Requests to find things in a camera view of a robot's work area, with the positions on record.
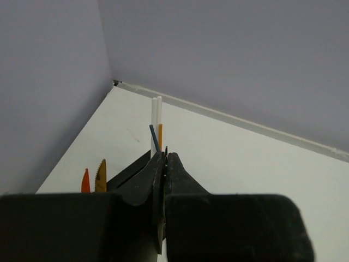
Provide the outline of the iridescent blue purple fork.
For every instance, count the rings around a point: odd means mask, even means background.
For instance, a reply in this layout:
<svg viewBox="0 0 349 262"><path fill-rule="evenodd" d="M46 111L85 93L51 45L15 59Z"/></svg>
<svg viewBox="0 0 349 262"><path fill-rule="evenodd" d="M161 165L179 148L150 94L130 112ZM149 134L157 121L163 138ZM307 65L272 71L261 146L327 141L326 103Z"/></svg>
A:
<svg viewBox="0 0 349 262"><path fill-rule="evenodd" d="M168 146L165 147L165 167L164 167L164 176L167 176L167 167L168 167Z"/></svg>

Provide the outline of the gold knife black handle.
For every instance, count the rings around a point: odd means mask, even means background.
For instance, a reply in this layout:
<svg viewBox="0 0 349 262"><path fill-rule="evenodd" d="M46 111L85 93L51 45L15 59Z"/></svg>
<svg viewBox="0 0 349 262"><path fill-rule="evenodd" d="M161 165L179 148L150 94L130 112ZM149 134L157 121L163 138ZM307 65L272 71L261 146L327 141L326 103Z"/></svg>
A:
<svg viewBox="0 0 349 262"><path fill-rule="evenodd" d="M106 159L103 159L99 164L94 179L94 191L97 193L107 192L107 180L106 180Z"/></svg>

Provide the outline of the orange plastic knife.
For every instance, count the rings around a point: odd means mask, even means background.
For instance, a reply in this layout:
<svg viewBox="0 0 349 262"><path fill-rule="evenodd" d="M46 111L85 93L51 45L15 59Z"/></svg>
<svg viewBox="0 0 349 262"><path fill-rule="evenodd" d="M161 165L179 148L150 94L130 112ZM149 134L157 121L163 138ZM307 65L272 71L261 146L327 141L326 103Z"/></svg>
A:
<svg viewBox="0 0 349 262"><path fill-rule="evenodd" d="M84 172L83 177L82 177L81 192L82 193L90 193L91 192L88 168L85 169L85 172Z"/></svg>

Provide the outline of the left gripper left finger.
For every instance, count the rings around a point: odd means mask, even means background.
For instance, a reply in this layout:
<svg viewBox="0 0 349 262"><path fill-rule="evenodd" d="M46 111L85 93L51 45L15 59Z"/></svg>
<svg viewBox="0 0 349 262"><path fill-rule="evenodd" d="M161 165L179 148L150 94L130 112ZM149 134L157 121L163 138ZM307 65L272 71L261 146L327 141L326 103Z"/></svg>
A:
<svg viewBox="0 0 349 262"><path fill-rule="evenodd" d="M1 197L1 261L156 261L165 155L107 193Z"/></svg>

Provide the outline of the orange chopstick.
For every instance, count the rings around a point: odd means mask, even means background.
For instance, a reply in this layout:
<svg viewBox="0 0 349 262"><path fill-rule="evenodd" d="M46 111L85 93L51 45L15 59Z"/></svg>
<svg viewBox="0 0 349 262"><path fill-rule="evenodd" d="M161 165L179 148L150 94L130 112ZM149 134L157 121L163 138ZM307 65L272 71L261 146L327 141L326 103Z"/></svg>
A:
<svg viewBox="0 0 349 262"><path fill-rule="evenodd" d="M163 150L163 124L159 124L159 135L158 135L158 143L160 151Z"/></svg>

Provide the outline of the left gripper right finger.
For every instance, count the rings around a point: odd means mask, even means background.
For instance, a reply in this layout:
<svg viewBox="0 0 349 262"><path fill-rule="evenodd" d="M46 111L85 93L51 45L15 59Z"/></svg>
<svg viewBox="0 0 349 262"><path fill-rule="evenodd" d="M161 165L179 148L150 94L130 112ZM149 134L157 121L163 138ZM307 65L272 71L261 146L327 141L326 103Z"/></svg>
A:
<svg viewBox="0 0 349 262"><path fill-rule="evenodd" d="M314 261L297 205L280 194L211 194L170 153L168 261Z"/></svg>

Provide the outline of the white chopstick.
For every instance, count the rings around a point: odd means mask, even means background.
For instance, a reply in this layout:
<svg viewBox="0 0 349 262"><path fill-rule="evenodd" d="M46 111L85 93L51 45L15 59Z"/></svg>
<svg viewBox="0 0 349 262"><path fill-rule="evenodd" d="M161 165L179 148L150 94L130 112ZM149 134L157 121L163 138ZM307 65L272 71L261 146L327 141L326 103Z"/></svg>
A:
<svg viewBox="0 0 349 262"><path fill-rule="evenodd" d="M159 135L159 124L161 124L162 116L162 97L157 96L157 139Z"/></svg>
<svg viewBox="0 0 349 262"><path fill-rule="evenodd" d="M155 130L155 125L157 122L157 104L158 100L156 98L152 98L152 115L151 115L151 124ZM156 148L153 140L153 136L151 136L151 157L156 153Z"/></svg>

